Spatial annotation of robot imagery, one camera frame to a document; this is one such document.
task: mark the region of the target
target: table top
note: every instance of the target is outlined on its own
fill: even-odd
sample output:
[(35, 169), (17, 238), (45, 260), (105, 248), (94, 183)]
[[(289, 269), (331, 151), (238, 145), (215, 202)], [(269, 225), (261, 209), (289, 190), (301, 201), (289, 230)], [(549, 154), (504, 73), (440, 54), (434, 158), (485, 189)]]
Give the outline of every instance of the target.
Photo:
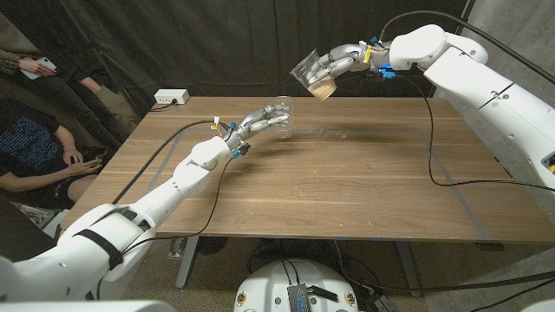
[[(186, 105), (149, 113), (62, 222), (110, 203), (154, 151), (184, 125), (228, 125), (268, 98), (192, 97)], [(511, 179), (471, 128), (442, 99), (434, 112), (432, 172), (438, 182)], [(296, 98), (294, 133), (270, 131), (248, 142), (248, 157), (225, 170), (218, 203), (202, 235), (457, 242), (555, 242), (555, 227), (522, 186), (434, 185), (428, 176), (430, 119), (423, 99)], [(137, 201), (160, 185), (203, 140), (209, 124), (168, 144), (122, 198)], [(159, 228), (192, 234), (206, 223), (225, 162), (201, 193), (185, 200)]]

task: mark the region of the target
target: power strip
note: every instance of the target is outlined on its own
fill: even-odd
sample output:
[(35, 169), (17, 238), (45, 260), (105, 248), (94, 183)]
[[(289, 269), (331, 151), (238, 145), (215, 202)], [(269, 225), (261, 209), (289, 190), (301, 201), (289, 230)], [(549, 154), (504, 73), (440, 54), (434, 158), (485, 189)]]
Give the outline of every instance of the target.
[(189, 100), (189, 91), (187, 89), (160, 89), (154, 95), (154, 99), (158, 104), (171, 104), (173, 100), (177, 104), (185, 104)]

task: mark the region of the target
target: clear plastic cup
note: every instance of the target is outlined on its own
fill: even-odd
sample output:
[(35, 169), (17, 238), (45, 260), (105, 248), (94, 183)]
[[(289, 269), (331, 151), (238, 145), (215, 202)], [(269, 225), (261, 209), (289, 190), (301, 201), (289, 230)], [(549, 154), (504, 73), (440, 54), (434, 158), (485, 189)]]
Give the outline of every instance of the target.
[(276, 134), (278, 139), (287, 139), (293, 135), (293, 104), (295, 99), (290, 96), (276, 96), (270, 98), (266, 105), (279, 106), (283, 114), (288, 114), (290, 117), (287, 123), (271, 126), (271, 129)]
[(312, 50), (298, 65), (291, 70), (290, 74), (297, 78), (299, 82), (309, 90), (312, 95), (320, 99), (321, 101), (327, 99), (334, 91), (336, 91), (336, 82), (331, 76), (327, 76), (316, 83), (309, 83), (309, 79), (313, 78), (314, 75), (323, 70), (322, 65), (318, 63), (320, 56), (316, 50)]

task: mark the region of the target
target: dark backdrop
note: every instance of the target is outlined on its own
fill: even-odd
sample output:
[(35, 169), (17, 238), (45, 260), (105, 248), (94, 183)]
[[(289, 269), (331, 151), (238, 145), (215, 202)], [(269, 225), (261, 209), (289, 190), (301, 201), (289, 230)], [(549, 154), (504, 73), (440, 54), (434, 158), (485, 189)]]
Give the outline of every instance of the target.
[[(143, 111), (159, 88), (206, 96), (310, 96), (289, 72), (313, 49), (323, 55), (369, 41), (389, 19), (412, 10), (461, 16), (466, 2), (61, 0), (72, 21), (59, 1), (3, 1), (0, 11), (44, 53), (65, 51), (50, 56), (56, 64), (79, 62), (71, 51), (97, 47)], [(428, 23), (456, 29), (439, 17), (415, 16), (393, 24), (385, 40)], [(334, 96), (418, 96), (403, 81), (361, 79), (360, 73), (342, 75)], [(432, 87), (423, 77), (417, 82)]]

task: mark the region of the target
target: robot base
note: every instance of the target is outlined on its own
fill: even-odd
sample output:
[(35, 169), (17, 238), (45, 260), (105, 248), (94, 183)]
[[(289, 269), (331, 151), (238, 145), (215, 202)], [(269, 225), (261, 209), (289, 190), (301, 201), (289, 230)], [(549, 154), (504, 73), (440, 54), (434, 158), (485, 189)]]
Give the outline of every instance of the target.
[[(321, 296), (308, 295), (308, 308), (303, 306), (303, 298), (300, 296), (290, 305), (288, 288), (290, 280), (291, 285), (297, 285), (297, 277), (301, 286), (305, 284), (309, 288), (314, 285), (325, 289), (337, 294), (338, 300), (335, 302)], [(354, 294), (347, 281), (320, 263), (306, 259), (277, 260), (256, 270), (241, 283), (233, 311), (358, 312)]]

